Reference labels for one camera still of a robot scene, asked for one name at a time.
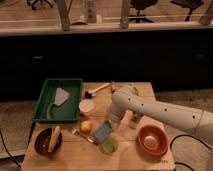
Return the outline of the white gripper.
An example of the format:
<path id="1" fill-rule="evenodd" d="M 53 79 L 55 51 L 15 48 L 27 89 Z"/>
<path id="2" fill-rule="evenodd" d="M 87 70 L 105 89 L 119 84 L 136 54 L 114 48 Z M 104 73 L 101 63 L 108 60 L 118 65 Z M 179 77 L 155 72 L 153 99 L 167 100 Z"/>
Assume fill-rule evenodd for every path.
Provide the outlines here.
<path id="1" fill-rule="evenodd" d="M 111 103 L 107 108 L 107 114 L 105 118 L 111 124 L 113 129 L 117 129 L 120 126 L 121 120 L 123 119 L 126 110 L 118 107 L 114 103 Z"/>

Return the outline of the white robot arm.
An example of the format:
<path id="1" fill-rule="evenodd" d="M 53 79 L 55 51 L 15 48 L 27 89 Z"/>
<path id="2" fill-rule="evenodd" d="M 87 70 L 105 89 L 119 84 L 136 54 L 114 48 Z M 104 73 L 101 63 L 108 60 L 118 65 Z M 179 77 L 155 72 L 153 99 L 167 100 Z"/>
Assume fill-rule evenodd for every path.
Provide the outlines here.
<path id="1" fill-rule="evenodd" d="M 131 85 L 125 85 L 112 94 L 106 116 L 119 122 L 127 110 L 146 115 L 213 145 L 212 112 L 143 98 Z"/>

